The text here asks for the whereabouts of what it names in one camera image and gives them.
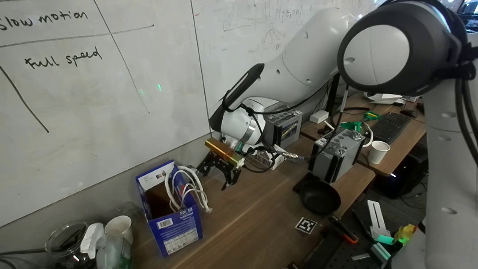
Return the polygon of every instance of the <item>plastic bottle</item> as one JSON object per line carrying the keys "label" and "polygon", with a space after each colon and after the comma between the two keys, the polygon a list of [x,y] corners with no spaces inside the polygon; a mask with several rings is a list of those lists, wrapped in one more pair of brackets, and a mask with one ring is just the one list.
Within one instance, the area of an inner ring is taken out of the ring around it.
{"label": "plastic bottle", "polygon": [[80,246],[81,253],[96,258],[98,269],[132,268],[131,246],[121,236],[106,235],[103,224],[90,225]]}

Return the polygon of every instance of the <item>white spray nozzle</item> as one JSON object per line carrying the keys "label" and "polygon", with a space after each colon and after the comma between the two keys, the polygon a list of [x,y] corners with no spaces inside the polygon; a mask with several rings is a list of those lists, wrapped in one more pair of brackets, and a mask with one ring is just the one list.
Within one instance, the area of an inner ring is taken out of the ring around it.
{"label": "white spray nozzle", "polygon": [[105,237],[105,229],[101,223],[93,223],[87,229],[83,240],[81,241],[80,251],[81,253],[88,253],[90,259],[96,257],[97,241]]}

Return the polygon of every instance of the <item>white paper cup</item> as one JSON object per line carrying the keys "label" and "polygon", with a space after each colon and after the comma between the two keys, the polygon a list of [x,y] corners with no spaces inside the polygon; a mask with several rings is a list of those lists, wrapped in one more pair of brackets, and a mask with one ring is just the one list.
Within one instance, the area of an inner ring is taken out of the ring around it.
{"label": "white paper cup", "polygon": [[116,218],[110,220],[105,226],[105,234],[122,236],[130,245],[132,245],[133,231],[131,229],[130,217],[117,216]]}
{"label": "white paper cup", "polygon": [[379,164],[385,154],[390,150],[390,145],[383,141],[373,141],[367,160],[372,164]]}

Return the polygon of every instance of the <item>wooden desk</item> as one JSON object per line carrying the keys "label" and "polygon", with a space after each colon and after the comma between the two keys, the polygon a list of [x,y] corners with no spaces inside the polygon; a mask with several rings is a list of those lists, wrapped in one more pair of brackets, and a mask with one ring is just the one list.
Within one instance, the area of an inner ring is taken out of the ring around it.
{"label": "wooden desk", "polygon": [[[373,108],[373,104],[370,104],[368,99],[366,99],[362,94],[358,93],[351,96],[347,99],[346,107],[370,107]],[[383,160],[379,164],[370,164],[370,169],[375,171],[377,174],[389,176],[400,164],[400,162],[407,156],[410,150],[415,146],[415,144],[420,140],[420,138],[425,134],[425,116],[416,109],[416,103],[407,102],[405,109],[415,110],[418,114],[416,119],[412,119],[410,123],[407,124],[402,134],[397,137],[397,139],[390,145],[391,149],[385,155]],[[392,106],[392,105],[377,105],[372,111],[377,114],[384,115],[388,112],[400,113],[402,110],[401,107]],[[363,119],[364,111],[346,111],[342,115],[342,122],[354,122],[360,121]],[[376,123],[376,121],[367,122],[371,127]],[[325,123],[315,124],[312,122],[307,122],[303,125],[301,134],[313,139],[314,141],[319,139],[321,135],[318,134],[318,130],[324,128]],[[358,163],[368,166],[365,156],[368,156],[370,152],[370,147],[362,149],[362,153],[358,157]]]}
{"label": "wooden desk", "polygon": [[[313,141],[303,136],[289,151],[309,155]],[[307,173],[305,162],[284,162],[275,171],[254,174],[243,169],[235,186],[221,191],[223,178],[203,179],[211,214],[202,214],[204,238],[161,258],[149,227],[135,238],[135,268],[282,268],[302,261],[319,243],[317,226],[307,235],[294,227],[301,217],[318,222],[292,187]],[[334,183],[341,216],[374,178],[356,164]]]}

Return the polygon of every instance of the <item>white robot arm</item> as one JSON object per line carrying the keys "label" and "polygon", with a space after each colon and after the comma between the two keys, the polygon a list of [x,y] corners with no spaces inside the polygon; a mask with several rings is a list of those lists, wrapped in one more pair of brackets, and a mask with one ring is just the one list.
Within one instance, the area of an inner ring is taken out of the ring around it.
{"label": "white robot arm", "polygon": [[[478,95],[468,81],[478,89],[473,63],[478,53],[472,48],[478,35],[469,37],[471,44],[458,16],[437,0],[387,0],[358,22],[348,12],[322,10],[280,56],[251,68],[209,122],[213,130],[254,145],[261,135],[251,113],[264,107],[247,98],[298,102],[336,67],[358,90],[424,95],[430,170],[426,235],[424,228],[417,231],[390,266],[476,269],[478,122],[472,104]],[[264,126],[260,114],[258,122]]]}

